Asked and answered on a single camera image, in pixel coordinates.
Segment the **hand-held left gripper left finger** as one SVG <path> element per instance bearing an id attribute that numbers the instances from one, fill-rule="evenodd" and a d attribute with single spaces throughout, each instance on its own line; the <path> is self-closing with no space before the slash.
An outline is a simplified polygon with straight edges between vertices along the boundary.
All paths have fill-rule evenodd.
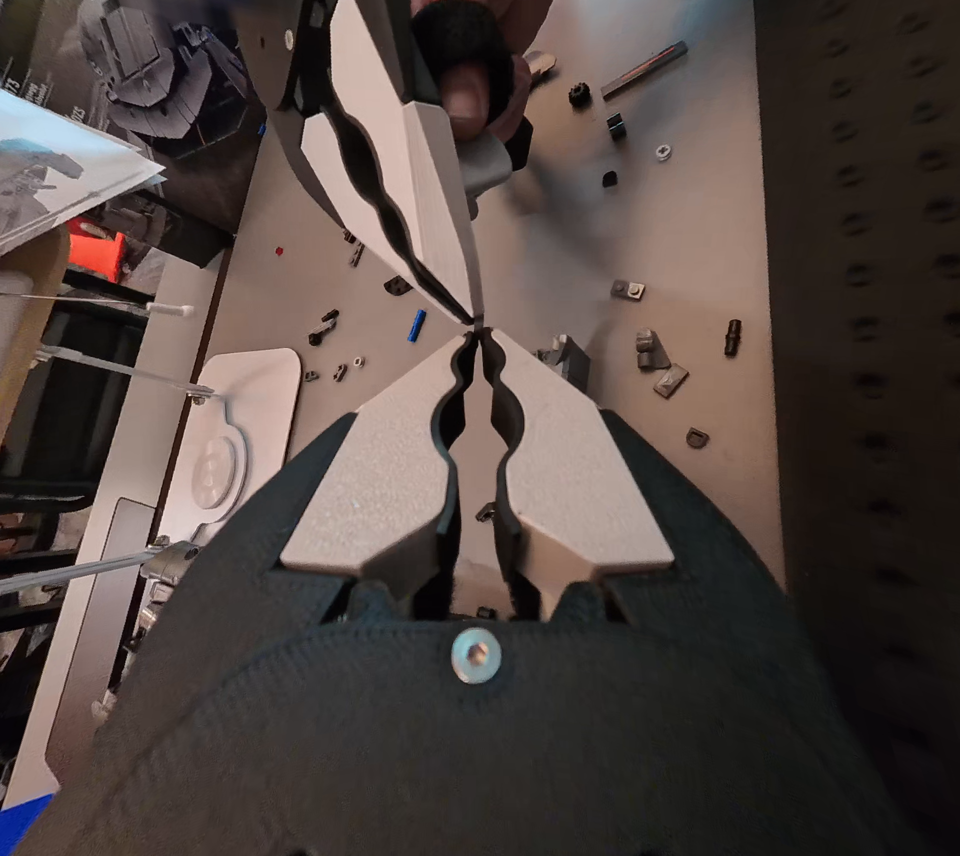
<path id="1" fill-rule="evenodd" d="M 416 619 L 450 615 L 461 541 L 450 449 L 478 337 L 452 338 L 360 406 L 280 554 L 287 569 L 385 585 Z"/>

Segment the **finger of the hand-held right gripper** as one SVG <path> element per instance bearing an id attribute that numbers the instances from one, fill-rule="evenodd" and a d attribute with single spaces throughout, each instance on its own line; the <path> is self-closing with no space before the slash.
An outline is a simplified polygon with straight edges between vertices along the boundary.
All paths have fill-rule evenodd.
<path id="1" fill-rule="evenodd" d="M 363 131 L 378 184 L 402 218 L 410 256 L 474 325 L 483 294 L 470 208 L 450 119 L 438 105 L 402 102 L 357 0 L 338 0 L 330 21 L 331 82 L 346 118 Z"/>
<path id="2" fill-rule="evenodd" d="M 301 150 L 313 175 L 325 192 L 329 202 L 323 208 L 335 215 L 343 228 L 356 236 L 360 242 L 391 268 L 394 274 L 429 298 L 452 320 L 467 326 L 474 319 L 463 308 L 456 308 L 455 301 L 442 296 L 436 284 L 417 278 L 414 269 L 403 256 L 394 250 L 381 223 L 378 205 L 370 202 L 354 187 L 349 172 L 344 166 L 341 146 L 329 117 L 318 113 L 306 118 L 303 125 Z"/>

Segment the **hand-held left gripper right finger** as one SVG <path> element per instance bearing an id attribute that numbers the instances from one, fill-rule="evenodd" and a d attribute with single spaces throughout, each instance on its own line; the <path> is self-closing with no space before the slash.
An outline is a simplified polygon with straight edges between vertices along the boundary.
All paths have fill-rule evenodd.
<path id="1" fill-rule="evenodd" d="M 600 408 L 502 330 L 483 330 L 480 346 L 506 445 L 493 528 L 514 617 L 549 618 L 572 585 L 669 569 L 675 555 Z"/>

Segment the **grey lego car model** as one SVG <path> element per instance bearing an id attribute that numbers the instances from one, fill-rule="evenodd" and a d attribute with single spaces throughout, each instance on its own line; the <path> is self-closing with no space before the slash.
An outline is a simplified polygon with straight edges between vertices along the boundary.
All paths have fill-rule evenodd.
<path id="1" fill-rule="evenodd" d="M 101 729 L 112 715 L 121 686 L 132 670 L 147 635 L 158 622 L 165 604 L 173 596 L 176 587 L 177 585 L 168 579 L 138 575 L 105 689 L 102 695 L 91 703 L 90 710 L 95 730 Z"/>

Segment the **thick lego instruction booklet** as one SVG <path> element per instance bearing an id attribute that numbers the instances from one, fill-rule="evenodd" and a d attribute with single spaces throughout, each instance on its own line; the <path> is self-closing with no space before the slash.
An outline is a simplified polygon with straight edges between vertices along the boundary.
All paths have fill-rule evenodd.
<path id="1" fill-rule="evenodd" d="M 1 254 L 163 172 L 128 142 L 2 91 Z"/>

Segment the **scattered loose lego pieces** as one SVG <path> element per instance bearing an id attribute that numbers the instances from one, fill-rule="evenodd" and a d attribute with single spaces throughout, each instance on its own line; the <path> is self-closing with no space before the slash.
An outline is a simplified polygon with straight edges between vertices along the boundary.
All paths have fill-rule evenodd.
<path id="1" fill-rule="evenodd" d="M 685 41 L 678 41 L 666 47 L 666 49 L 657 53 L 649 60 L 631 69 L 630 72 L 619 76 L 610 84 L 611 87 L 603 88 L 602 95 L 604 99 L 606 99 L 608 95 L 616 94 L 617 90 L 626 88 L 629 82 L 636 82 L 642 76 L 650 75 L 654 70 L 662 68 L 668 62 L 675 61 L 677 58 L 682 57 L 688 50 L 689 47 Z M 551 72 L 554 65 L 555 60 L 549 63 L 548 66 L 546 63 L 538 63 L 534 60 L 534 70 L 532 70 L 534 73 L 534 81 L 538 82 L 548 72 Z M 589 95 L 589 86 L 586 83 L 577 83 L 569 91 L 571 106 L 584 106 L 586 103 L 580 101 L 581 97 L 586 99 Z M 621 114 L 610 115 L 607 117 L 606 124 L 611 137 L 620 138 L 624 135 L 625 128 Z M 654 158 L 658 163 L 663 163 L 670 158 L 671 153 L 671 146 L 667 143 L 662 143 L 656 147 Z M 615 170 L 604 172 L 602 186 L 605 189 L 617 185 L 617 182 L 618 174 Z M 355 238 L 349 230 L 344 230 L 343 236 L 348 243 L 355 242 Z M 356 266 L 356 258 L 359 257 L 363 251 L 363 244 L 358 242 L 353 257 L 351 258 L 351 266 Z M 412 291 L 412 286 L 408 284 L 402 276 L 396 275 L 385 284 L 385 289 L 392 296 L 403 296 Z M 640 283 L 624 281 L 622 279 L 614 280 L 610 287 L 610 295 L 613 298 L 624 299 L 630 302 L 640 300 L 643 291 L 644 286 Z M 320 346 L 323 338 L 335 328 L 339 316 L 340 312 L 337 309 L 325 313 L 318 322 L 318 325 L 306 335 L 308 345 Z M 426 311 L 418 310 L 410 334 L 414 342 L 423 329 L 425 319 Z M 734 358 L 737 355 L 741 329 L 742 322 L 740 320 L 733 319 L 729 322 L 725 336 L 725 358 Z M 661 398 L 670 398 L 687 379 L 689 371 L 668 360 L 663 343 L 659 340 L 658 335 L 649 328 L 637 332 L 634 346 L 638 369 L 641 372 L 662 373 L 662 375 L 658 376 L 654 384 L 654 391 Z M 569 334 L 555 334 L 550 347 L 538 348 L 534 350 L 533 355 L 534 358 L 538 359 L 546 365 L 546 367 L 557 372 L 564 381 L 569 382 L 575 389 L 582 393 L 587 392 L 592 360 L 586 350 L 579 346 Z M 354 359 L 352 365 L 355 368 L 361 368 L 364 362 L 365 359 L 363 357 L 358 357 Z M 345 372 L 346 365 L 343 363 L 339 364 L 334 378 L 337 381 L 342 380 Z M 709 437 L 701 430 L 691 428 L 687 433 L 686 441 L 691 448 L 699 449 L 706 445 Z M 494 501 L 490 501 L 478 510 L 475 518 L 478 522 L 487 524 L 493 521 L 494 516 L 495 503 Z"/>

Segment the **dark lego set box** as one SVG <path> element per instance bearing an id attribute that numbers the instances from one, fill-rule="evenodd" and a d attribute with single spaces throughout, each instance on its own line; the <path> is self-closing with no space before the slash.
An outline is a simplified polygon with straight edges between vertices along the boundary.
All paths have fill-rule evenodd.
<path id="1" fill-rule="evenodd" d="M 199 268 L 233 243 L 266 124 L 233 30 L 115 0 L 2 0 L 1 69 L 7 92 L 163 168 L 74 226 Z"/>

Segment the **white booklet stand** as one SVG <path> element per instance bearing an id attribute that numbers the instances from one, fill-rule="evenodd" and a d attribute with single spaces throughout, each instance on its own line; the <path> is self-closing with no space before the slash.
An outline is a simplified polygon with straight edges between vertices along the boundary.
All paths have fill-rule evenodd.
<path id="1" fill-rule="evenodd" d="M 147 316 L 129 321 L 134 335 L 170 321 L 192 325 L 198 310 L 156 301 L 146 304 Z M 137 367 L 120 359 L 100 358 L 91 350 L 41 342 L 30 365 L 46 367 L 44 386 L 51 385 L 52 367 L 85 368 L 108 373 L 126 388 L 130 398 L 135 379 L 170 388 L 191 399 L 191 414 L 174 456 L 169 490 L 161 507 L 158 533 L 172 542 L 205 545 L 227 519 L 283 465 L 296 407 L 303 366 L 289 348 L 221 354 L 210 358 L 199 380 Z M 93 504 L 97 478 L 42 479 L 2 475 L 2 514 L 65 514 Z"/>

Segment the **orange plastic object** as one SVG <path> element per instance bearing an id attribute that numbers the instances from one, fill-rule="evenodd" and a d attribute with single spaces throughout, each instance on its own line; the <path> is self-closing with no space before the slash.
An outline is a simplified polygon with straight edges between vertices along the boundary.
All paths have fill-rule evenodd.
<path id="1" fill-rule="evenodd" d="M 66 222 L 69 231 L 68 265 L 118 284 L 126 260 L 127 237 L 81 217 Z"/>

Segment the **black perforated mat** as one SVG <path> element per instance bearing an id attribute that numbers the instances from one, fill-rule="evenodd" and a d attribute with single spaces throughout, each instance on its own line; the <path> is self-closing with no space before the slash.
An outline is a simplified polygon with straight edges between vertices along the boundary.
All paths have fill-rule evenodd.
<path id="1" fill-rule="evenodd" d="M 959 0 L 753 0 L 787 585 L 958 854 Z"/>

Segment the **blue plastic bin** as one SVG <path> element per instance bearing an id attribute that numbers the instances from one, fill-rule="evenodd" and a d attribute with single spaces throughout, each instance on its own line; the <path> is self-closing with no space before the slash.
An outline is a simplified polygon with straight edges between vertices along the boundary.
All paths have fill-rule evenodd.
<path id="1" fill-rule="evenodd" d="M 1 810 L 1 855 L 14 853 L 55 796 L 55 792 L 46 793 Z"/>

